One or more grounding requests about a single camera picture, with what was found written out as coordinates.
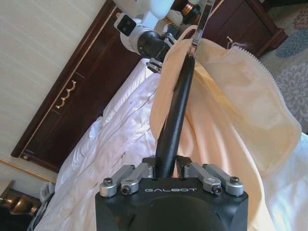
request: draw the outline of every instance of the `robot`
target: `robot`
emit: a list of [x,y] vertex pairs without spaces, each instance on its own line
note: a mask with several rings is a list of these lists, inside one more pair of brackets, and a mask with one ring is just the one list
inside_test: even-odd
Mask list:
[[[150,58],[148,67],[160,72],[175,38],[172,34],[159,35],[154,27],[176,2],[114,1],[126,12],[115,22],[123,45]],[[194,55],[214,2],[200,0],[196,7],[202,9],[198,28],[185,57],[155,156],[144,158],[137,167],[122,166],[100,184],[95,196],[98,231],[247,230],[248,195],[240,179],[214,164],[200,165],[177,155]],[[177,178],[172,177],[175,165]]]

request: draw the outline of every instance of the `bed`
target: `bed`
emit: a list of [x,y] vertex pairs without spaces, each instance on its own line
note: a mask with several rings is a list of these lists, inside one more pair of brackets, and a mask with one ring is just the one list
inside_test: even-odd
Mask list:
[[[104,177],[155,153],[149,116],[160,78],[141,60],[63,163],[46,212],[34,230],[96,230],[94,196]],[[264,177],[266,203],[277,230],[308,225],[308,136],[276,174]]]

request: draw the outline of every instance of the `wall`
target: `wall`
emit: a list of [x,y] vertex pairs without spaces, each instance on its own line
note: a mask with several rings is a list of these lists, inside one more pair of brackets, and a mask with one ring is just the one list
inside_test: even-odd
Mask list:
[[[0,158],[56,179],[10,156],[105,0],[0,1]],[[38,196],[44,181],[0,164],[0,180]]]

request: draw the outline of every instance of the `floor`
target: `floor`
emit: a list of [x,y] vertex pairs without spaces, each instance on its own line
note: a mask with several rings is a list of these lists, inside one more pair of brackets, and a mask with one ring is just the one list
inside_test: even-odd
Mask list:
[[308,132],[308,4],[275,7],[269,15],[289,38],[260,60],[273,74],[286,105]]

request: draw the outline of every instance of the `yellow cloth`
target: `yellow cloth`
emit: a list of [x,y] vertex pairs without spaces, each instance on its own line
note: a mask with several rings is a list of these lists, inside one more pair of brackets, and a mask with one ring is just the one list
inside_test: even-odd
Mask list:
[[[150,117],[156,140],[190,44],[179,40],[165,57]],[[249,53],[202,39],[196,60],[179,154],[238,176],[249,195],[249,230],[274,230],[260,174],[284,163],[301,127],[269,72]]]

